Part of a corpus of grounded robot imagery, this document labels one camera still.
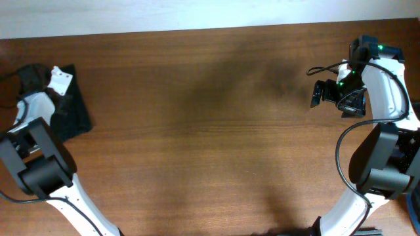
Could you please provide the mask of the black nike t-shirt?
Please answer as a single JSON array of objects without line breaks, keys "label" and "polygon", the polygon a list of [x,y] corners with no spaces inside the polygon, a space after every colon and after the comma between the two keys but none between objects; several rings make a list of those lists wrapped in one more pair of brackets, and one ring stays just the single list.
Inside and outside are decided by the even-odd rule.
[{"label": "black nike t-shirt", "polygon": [[55,135],[62,142],[65,142],[91,131],[93,126],[77,84],[75,66],[70,64],[60,69],[73,76],[65,95],[61,96],[51,88],[48,88],[46,93],[55,107],[55,111],[51,117],[50,127]]}]

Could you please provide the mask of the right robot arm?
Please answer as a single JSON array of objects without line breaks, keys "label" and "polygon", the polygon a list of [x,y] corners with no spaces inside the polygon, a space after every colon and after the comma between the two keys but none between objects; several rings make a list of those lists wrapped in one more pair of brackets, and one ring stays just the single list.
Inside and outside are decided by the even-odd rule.
[{"label": "right robot arm", "polygon": [[[335,80],[316,81],[311,107],[331,102],[343,117],[363,117],[371,106],[372,118],[348,127],[335,148],[335,164],[346,190],[325,215],[316,219],[307,235],[375,235],[361,228],[379,207],[408,195],[419,183],[419,119],[404,81],[405,58],[401,49],[361,35],[349,45],[349,58],[313,67],[311,76],[323,71]],[[372,125],[372,131],[350,158],[348,175],[340,164],[340,148],[352,130]]]}]

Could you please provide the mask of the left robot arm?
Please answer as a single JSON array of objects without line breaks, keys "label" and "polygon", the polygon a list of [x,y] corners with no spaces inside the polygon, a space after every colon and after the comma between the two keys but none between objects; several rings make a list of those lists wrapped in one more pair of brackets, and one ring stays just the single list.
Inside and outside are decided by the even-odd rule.
[{"label": "left robot arm", "polygon": [[27,203],[46,202],[80,235],[121,235],[83,189],[64,142],[89,132],[92,123],[73,64],[48,68],[28,64],[1,80],[16,79],[17,114],[1,132],[1,161]]}]

